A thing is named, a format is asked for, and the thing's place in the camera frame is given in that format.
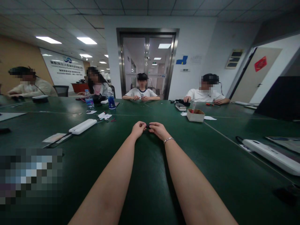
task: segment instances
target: white power strip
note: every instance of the white power strip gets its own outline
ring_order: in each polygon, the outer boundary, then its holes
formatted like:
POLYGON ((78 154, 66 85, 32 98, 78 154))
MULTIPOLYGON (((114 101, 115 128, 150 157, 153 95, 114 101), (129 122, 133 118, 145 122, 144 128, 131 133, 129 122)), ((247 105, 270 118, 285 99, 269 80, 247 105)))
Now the white power strip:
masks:
POLYGON ((81 134, 83 131, 86 131, 87 129, 89 129, 91 126, 93 126, 96 123, 97 123, 97 120, 88 119, 88 120, 82 122, 81 124, 78 124, 77 126, 71 128, 69 130, 69 132, 72 134, 78 135, 78 134, 81 134))
POLYGON ((275 149, 255 140, 244 139, 243 144, 246 145, 252 151, 257 152, 261 156, 265 157, 267 160, 279 166, 284 171, 295 176, 300 176, 300 164, 290 159, 289 157, 281 154, 275 149))

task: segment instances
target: long hair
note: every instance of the long hair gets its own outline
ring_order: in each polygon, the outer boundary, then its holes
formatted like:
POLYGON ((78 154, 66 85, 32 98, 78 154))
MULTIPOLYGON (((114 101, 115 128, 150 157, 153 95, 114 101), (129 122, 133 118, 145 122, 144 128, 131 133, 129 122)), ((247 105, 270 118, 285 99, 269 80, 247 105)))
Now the long hair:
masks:
POLYGON ((90 93, 93 94, 94 93, 94 82, 90 79, 90 74, 89 72, 91 72, 92 74, 97 74, 98 75, 98 81, 100 83, 107 83, 107 81, 104 79, 104 77, 101 75, 101 73, 97 70, 96 67, 88 67, 87 68, 87 84, 88 84, 88 88, 90 89, 90 93))

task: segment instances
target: bracelet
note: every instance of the bracelet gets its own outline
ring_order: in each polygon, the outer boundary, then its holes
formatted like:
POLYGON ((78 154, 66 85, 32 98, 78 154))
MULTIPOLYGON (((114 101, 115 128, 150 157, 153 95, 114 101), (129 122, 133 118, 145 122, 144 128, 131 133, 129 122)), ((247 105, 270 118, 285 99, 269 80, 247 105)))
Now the bracelet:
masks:
POLYGON ((166 143, 166 141, 170 140, 170 139, 173 139, 175 141, 174 138, 170 137, 170 138, 167 138, 163 143, 166 143))

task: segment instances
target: hand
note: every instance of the hand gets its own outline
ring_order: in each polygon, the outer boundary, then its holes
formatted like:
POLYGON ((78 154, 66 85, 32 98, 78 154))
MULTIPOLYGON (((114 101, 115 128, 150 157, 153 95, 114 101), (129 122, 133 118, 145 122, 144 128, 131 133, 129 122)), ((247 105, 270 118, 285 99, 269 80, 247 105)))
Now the hand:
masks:
POLYGON ((167 138, 171 138, 171 135, 165 129, 164 125, 157 122, 151 122, 150 124, 150 133, 154 133, 156 136, 159 137, 162 141, 166 140, 167 138))
POLYGON ((192 99, 192 98, 191 98, 190 96, 186 96, 186 97, 184 97, 183 101, 184 101, 184 102, 190 102, 191 99, 192 99))
POLYGON ((146 130, 146 123, 139 121, 133 126, 130 135, 138 139, 144 130, 146 130))
POLYGON ((149 100, 150 100, 150 97, 144 96, 144 97, 141 98, 141 100, 142 100, 143 102, 146 102, 146 101, 149 101, 149 100))
POLYGON ((140 97, 139 97, 139 96, 137 96, 137 95, 135 95, 135 96, 133 96, 133 97, 132 97, 132 99, 136 101, 136 100, 139 100, 139 99, 140 99, 140 97))
POLYGON ((227 104, 227 103, 229 103, 230 102, 230 99, 228 99, 228 98, 224 98, 224 99, 222 99, 222 100, 215 100, 213 103, 215 104, 215 105, 222 105, 222 104, 227 104))

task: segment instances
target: chair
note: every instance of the chair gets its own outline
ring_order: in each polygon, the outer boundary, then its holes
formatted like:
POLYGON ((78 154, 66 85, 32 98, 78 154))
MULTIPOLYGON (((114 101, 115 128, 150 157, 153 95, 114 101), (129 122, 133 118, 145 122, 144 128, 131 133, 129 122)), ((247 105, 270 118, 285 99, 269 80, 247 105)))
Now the chair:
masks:
POLYGON ((110 85, 110 87, 112 88, 114 98, 116 98, 115 87, 112 85, 110 85))
POLYGON ((53 86, 54 89, 57 92, 57 95, 59 97, 68 97, 68 90, 69 90, 69 86, 65 86, 65 85, 54 85, 53 86))

